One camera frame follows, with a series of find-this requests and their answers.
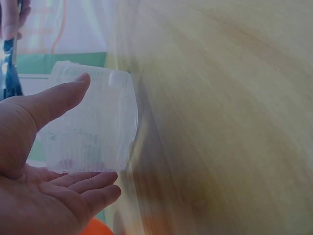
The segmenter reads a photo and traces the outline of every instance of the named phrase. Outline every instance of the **orange cord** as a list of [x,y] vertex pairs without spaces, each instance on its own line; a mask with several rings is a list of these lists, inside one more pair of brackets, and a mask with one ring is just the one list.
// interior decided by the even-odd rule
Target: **orange cord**
[[51,48],[51,54],[54,54],[55,48],[57,47],[57,44],[59,43],[64,29],[65,29],[65,22],[66,22],[66,18],[67,18],[67,0],[63,0],[63,15],[62,15],[62,23],[61,23],[61,28],[58,34],[58,37],[55,39],[52,48]]

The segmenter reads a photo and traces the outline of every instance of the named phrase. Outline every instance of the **clear plastic lid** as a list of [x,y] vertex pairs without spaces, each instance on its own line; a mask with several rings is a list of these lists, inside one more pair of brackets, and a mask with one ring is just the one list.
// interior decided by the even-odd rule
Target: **clear plastic lid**
[[57,62],[50,80],[58,85],[85,72],[91,83],[83,101],[40,132],[47,167],[56,172],[122,171],[138,121],[132,76]]

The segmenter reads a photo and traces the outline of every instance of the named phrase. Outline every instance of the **light wood grain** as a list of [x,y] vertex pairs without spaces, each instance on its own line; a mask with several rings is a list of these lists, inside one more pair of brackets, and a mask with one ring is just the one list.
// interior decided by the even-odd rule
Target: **light wood grain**
[[117,234],[313,234],[313,1],[120,0],[139,129]]

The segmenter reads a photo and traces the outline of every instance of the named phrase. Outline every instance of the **hand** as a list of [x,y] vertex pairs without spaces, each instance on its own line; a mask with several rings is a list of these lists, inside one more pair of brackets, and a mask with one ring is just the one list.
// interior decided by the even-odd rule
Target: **hand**
[[0,102],[0,234],[73,235],[120,196],[117,174],[59,175],[25,164],[36,133],[83,99],[90,77]]
[[23,8],[19,15],[17,0],[0,0],[1,4],[1,37],[10,40],[15,37],[31,11],[30,0],[23,0]]

